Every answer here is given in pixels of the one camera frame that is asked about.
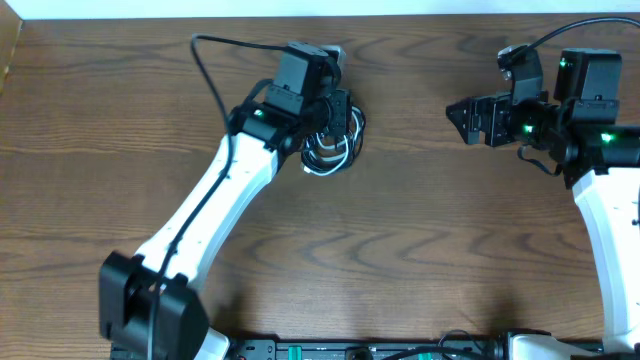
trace tabletop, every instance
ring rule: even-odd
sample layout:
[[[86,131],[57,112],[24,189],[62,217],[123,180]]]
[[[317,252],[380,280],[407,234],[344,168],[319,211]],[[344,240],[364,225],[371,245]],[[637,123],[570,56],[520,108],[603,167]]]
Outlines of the tabletop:
[[[215,329],[282,339],[435,339],[507,327],[597,339],[589,237],[560,178],[515,148],[465,145],[448,104],[506,89],[496,53],[585,15],[29,21],[0,97],[0,359],[108,357],[97,274],[132,255],[209,166],[223,126],[194,32],[341,45],[367,114],[361,156],[319,178],[290,157],[214,261]],[[572,30],[540,49],[622,53],[619,122],[638,124],[638,32]],[[279,54],[200,47],[228,108]],[[546,154],[536,155],[546,159]]]

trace green led light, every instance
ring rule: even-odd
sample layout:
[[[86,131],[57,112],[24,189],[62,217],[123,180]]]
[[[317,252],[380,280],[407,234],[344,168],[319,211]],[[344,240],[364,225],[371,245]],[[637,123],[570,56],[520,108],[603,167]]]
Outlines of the green led light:
[[[609,142],[613,139],[615,139],[616,137],[611,135],[611,134],[607,134],[607,133],[602,133],[600,134],[600,137],[602,138],[602,141],[604,142]]]

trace black cable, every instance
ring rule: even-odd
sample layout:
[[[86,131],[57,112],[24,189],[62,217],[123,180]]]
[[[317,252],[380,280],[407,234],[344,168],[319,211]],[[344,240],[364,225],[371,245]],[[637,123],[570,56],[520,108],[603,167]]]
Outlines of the black cable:
[[[342,80],[342,70],[340,70],[340,66],[338,66],[338,63],[336,62],[336,60],[331,56],[329,56],[329,58],[327,59],[327,65],[329,65],[329,68],[331,69],[333,80],[331,82],[331,86],[329,87],[325,95],[329,95],[333,93],[338,87],[338,84],[340,84],[340,81]]]
[[[540,161],[535,159],[526,159],[524,157],[524,152],[527,149],[527,147],[529,147],[529,144],[524,144],[518,148],[518,159],[535,165],[538,169],[544,171],[545,174],[551,175],[553,177],[556,177],[562,173],[562,165],[560,164],[556,165],[556,169],[554,170],[554,172],[551,172],[551,170],[549,170],[549,168],[544,166],[544,164],[541,163]]]
[[[171,257],[173,256],[173,254],[177,252],[178,243],[182,240],[182,237],[184,236],[184,233],[187,231],[187,228],[189,227],[189,225],[191,225],[191,223],[196,218],[200,210],[202,210],[204,205],[211,198],[211,196],[216,191],[218,186],[220,186],[220,183],[222,183],[222,181],[227,177],[227,174],[229,173],[229,169],[231,168],[231,164],[233,163],[233,142],[231,138],[230,124],[229,124],[229,118],[227,116],[227,110],[224,107],[224,103],[222,101],[222,98],[220,97],[220,94],[218,93],[218,90],[213,84],[213,80],[211,79],[211,76],[207,72],[206,67],[204,66],[202,60],[200,59],[200,55],[198,55],[198,50],[196,47],[198,40],[215,41],[215,42],[221,42],[225,44],[244,46],[244,47],[249,47],[254,49],[263,49],[263,50],[285,50],[286,49],[283,46],[251,44],[251,43],[246,43],[242,41],[222,39],[222,38],[205,35],[205,34],[193,34],[193,36],[191,37],[191,54],[193,55],[193,59],[195,60],[196,65],[198,66],[198,69],[200,69],[202,76],[207,82],[207,85],[209,86],[209,89],[211,90],[211,93],[213,94],[213,97],[216,100],[218,109],[222,114],[222,121],[224,123],[225,131],[227,132],[227,143],[229,146],[229,150],[227,155],[227,161],[224,167],[222,168],[222,170],[220,171],[218,178],[213,183],[209,191],[207,191],[207,193],[202,198],[202,200],[200,200],[198,205],[196,205],[196,207],[193,209],[191,214],[189,214],[189,217],[187,217],[185,222],[182,224],[182,226],[178,230],[178,233],[169,244],[169,249],[167,250],[165,257],[162,260],[162,265],[160,266],[160,270],[158,271],[158,278],[156,280],[155,288],[153,290],[153,300],[151,302],[151,311],[149,315],[149,332],[147,336],[147,359],[148,360],[153,360],[153,350],[154,350],[153,346],[154,346],[154,337],[155,337],[155,326],[156,326],[156,320],[157,320],[156,318],[158,317],[158,303],[160,302],[160,288],[162,287],[162,283],[164,281],[164,274],[166,273],[167,268],[169,267],[169,261],[171,260]]]
[[[485,354],[485,353],[486,353],[486,348],[485,348],[485,347],[480,346],[480,344],[478,344],[478,342],[477,342],[477,341],[476,341],[476,339],[473,337],[473,335],[471,335],[468,331],[466,331],[466,330],[462,330],[462,329],[453,329],[453,330],[448,331],[446,334],[444,334],[444,335],[442,336],[442,338],[440,338],[440,341],[438,341],[438,346],[443,346],[443,345],[444,345],[444,342],[447,340],[447,337],[449,337],[450,335],[455,334],[455,333],[462,333],[462,334],[466,335],[466,336],[467,336],[467,338],[469,338],[469,340],[471,340],[471,342],[473,343],[473,345],[475,345],[475,347],[476,347],[478,350],[480,350],[480,352],[481,352],[482,354]],[[451,360],[451,358],[450,358],[450,357],[448,357],[448,356],[447,356],[447,355],[445,355],[445,354],[442,354],[442,357],[444,357],[444,358],[445,358],[445,359],[447,359],[447,360]]]
[[[560,131],[560,129],[562,128],[564,113],[569,110],[569,104],[577,100],[580,100],[580,98],[578,98],[577,96],[570,96],[562,102],[562,105],[560,105],[560,109],[558,109],[558,115],[556,117],[556,130]]]
[[[247,95],[247,97],[244,99],[243,104],[251,102],[256,96],[258,96],[258,94],[260,94],[260,92],[262,90],[264,90],[264,88],[266,88],[267,86],[269,86],[271,84],[273,84],[273,80],[272,79],[262,79],[262,80],[258,81],[253,86],[253,89],[251,89],[251,91],[249,91],[249,95]]]
[[[342,159],[339,160],[334,160],[331,163],[325,162],[322,159],[318,160],[315,159],[313,157],[311,157],[309,154],[314,151],[314,146],[316,144],[315,140],[313,140],[312,144],[314,145],[310,145],[310,146],[305,146],[304,149],[302,149],[300,155],[301,155],[301,160],[302,163],[308,167],[309,169],[318,172],[318,173],[324,173],[327,171],[332,171],[333,169],[335,169],[335,167],[342,162]],[[352,152],[353,149],[351,148],[351,144],[350,141],[346,141],[345,142],[345,147],[346,149],[348,149],[349,151],[349,159],[347,159],[347,161],[345,161],[345,163],[340,166],[340,168],[335,171],[335,173],[338,173],[344,169],[347,169],[349,166],[351,166],[350,164],[353,163],[353,161],[351,160],[351,156],[352,156]]]
[[[367,117],[364,116],[364,111],[362,111],[362,109],[360,109],[359,107],[352,105],[352,107],[356,108],[356,110],[358,110],[356,113],[360,114],[360,117],[362,117],[362,129],[360,129],[360,145],[358,146],[358,150],[355,152],[354,155],[354,160],[356,157],[358,157],[358,155],[360,155],[360,151],[362,151],[362,145],[364,145],[364,128],[367,127]]]
[[[590,19],[576,21],[574,23],[571,23],[569,25],[565,25],[565,26],[563,26],[563,27],[561,27],[559,29],[556,29],[556,30],[550,32],[549,34],[543,36],[542,38],[540,38],[539,40],[537,40],[533,44],[527,46],[524,49],[519,50],[518,52],[513,54],[513,56],[507,57],[505,66],[509,66],[509,65],[513,64],[514,61],[516,61],[517,59],[519,59],[520,57],[525,55],[528,51],[537,48],[538,46],[540,46],[541,44],[543,44],[547,40],[549,40],[551,38],[554,38],[554,37],[562,34],[563,32],[565,32],[567,30],[575,29],[575,28],[580,27],[580,26],[597,24],[597,23],[602,23],[602,22],[620,22],[620,23],[631,24],[631,25],[634,25],[634,26],[640,28],[640,21],[632,19],[632,18],[628,18],[628,17],[619,17],[619,16],[607,16],[607,17],[590,18]]]
[[[418,346],[415,349],[401,351],[397,354],[387,356],[382,360],[400,360],[405,359],[410,356],[420,355],[420,354],[448,354],[448,355],[457,355],[466,357],[469,359],[477,359],[477,360],[491,360],[491,358],[486,357],[484,355],[472,353],[469,351],[464,351],[460,349],[454,349],[446,346]]]

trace wooden table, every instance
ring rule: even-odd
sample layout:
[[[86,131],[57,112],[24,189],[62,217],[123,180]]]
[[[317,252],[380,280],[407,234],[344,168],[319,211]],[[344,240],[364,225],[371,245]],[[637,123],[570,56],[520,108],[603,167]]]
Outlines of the wooden table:
[[[173,214],[223,135],[193,32],[342,45],[369,124],[352,169],[290,158],[223,246],[202,296],[216,329],[282,338],[433,339],[452,328],[598,338],[589,238],[563,181],[514,147],[466,146],[446,105],[508,84],[495,63],[585,16],[29,21],[0,98],[0,358],[108,357],[97,273]],[[624,58],[621,123],[638,123],[638,33],[579,28],[540,49]],[[279,54],[203,44],[229,108]]]

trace wire bundle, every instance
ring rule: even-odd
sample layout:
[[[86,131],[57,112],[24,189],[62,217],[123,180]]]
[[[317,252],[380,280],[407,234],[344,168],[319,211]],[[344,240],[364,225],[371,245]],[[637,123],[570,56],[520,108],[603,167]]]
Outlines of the wire bundle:
[[[364,144],[364,128],[367,119],[360,108],[352,105],[351,123],[353,129],[342,139],[333,139],[333,144],[326,144],[329,136],[316,133],[307,136],[301,152],[302,169],[316,176],[327,176],[351,167],[360,155]]]

